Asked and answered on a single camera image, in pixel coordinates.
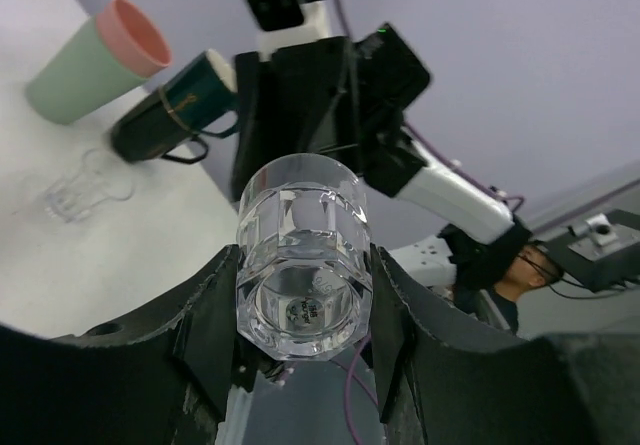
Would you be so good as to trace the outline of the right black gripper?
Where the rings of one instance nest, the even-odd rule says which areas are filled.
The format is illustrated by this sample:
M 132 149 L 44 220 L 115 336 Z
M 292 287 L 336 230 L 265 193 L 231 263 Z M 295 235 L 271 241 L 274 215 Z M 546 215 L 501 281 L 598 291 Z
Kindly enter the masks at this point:
M 270 62 L 275 95 L 269 100 L 269 66 L 259 53 L 239 54 L 234 64 L 238 142 L 230 189 L 235 202 L 268 158 L 360 156 L 357 67 L 350 39 L 331 37 L 277 51 Z

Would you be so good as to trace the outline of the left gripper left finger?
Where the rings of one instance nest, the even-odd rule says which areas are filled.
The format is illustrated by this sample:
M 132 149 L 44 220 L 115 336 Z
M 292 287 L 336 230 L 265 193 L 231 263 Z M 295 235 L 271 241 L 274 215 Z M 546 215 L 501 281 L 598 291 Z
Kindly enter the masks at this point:
M 1 330 L 5 444 L 211 444 L 224 420 L 239 251 L 81 336 Z

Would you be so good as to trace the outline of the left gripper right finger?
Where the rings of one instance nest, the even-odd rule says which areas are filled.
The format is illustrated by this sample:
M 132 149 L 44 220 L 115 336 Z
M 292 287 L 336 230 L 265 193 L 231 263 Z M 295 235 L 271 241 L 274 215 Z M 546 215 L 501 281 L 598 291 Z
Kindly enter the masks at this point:
M 394 444 L 635 444 L 639 338 L 523 340 L 423 289 L 371 250 L 380 420 Z

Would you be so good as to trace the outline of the dark teal cup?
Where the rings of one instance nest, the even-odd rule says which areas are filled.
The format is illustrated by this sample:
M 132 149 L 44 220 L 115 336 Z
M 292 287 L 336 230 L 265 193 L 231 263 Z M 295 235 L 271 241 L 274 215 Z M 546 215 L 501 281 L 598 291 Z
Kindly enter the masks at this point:
M 187 133 L 225 139 L 238 132 L 236 124 L 206 131 L 223 115 L 236 112 L 236 72 L 216 50 L 201 52 L 157 91 L 169 117 Z

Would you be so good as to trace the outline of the black mug with handle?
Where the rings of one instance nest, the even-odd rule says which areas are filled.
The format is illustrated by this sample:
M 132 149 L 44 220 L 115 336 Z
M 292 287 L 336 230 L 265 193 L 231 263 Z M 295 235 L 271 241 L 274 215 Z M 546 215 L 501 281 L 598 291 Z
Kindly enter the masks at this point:
M 146 96 L 122 116 L 109 130 L 111 149 L 125 162 L 138 163 L 162 159 L 192 165 L 204 160 L 208 144 L 196 132 L 187 131 L 171 115 L 158 90 Z M 185 142 L 194 142 L 200 153 L 187 157 L 174 152 Z

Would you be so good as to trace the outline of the clear glass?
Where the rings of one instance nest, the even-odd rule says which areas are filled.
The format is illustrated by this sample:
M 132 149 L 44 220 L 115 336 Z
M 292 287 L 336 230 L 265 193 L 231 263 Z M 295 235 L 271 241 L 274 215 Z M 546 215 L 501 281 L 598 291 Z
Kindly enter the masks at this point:
M 43 192 L 47 212 L 64 223 L 87 219 L 99 207 L 129 200 L 135 180 L 129 165 L 105 149 L 87 150 Z
M 240 200 L 237 330 L 279 361 L 327 361 L 369 331 L 364 188 L 345 165 L 293 154 L 262 167 Z

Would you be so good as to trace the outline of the pink cup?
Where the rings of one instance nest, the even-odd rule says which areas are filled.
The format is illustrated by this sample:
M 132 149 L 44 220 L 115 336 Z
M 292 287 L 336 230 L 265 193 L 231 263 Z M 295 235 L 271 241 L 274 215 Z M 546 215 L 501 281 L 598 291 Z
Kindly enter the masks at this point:
M 135 75 L 151 78 L 171 65 L 164 35 L 130 0 L 111 0 L 95 16 L 95 25 L 106 48 Z

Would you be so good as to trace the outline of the light green plastic cup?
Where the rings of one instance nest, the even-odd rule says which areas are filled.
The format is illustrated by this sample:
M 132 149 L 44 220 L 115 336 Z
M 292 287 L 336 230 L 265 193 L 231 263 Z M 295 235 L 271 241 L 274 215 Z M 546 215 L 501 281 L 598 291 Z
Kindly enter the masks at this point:
M 68 125 L 146 82 L 114 58 L 90 18 L 26 85 L 25 97 L 44 119 Z

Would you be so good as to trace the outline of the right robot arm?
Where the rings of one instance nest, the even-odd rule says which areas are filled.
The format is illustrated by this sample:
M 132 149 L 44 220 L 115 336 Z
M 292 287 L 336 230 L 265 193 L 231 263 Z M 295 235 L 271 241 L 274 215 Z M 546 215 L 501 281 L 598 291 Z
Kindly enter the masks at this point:
M 341 162 L 371 188 L 442 218 L 444 260 L 412 269 L 427 286 L 473 290 L 501 279 L 530 238 L 506 202 L 470 183 L 411 133 L 405 109 L 431 76 L 390 24 L 361 41 L 344 36 L 283 47 L 270 58 L 234 60 L 239 140 L 233 198 L 266 185 L 262 168 L 296 153 Z

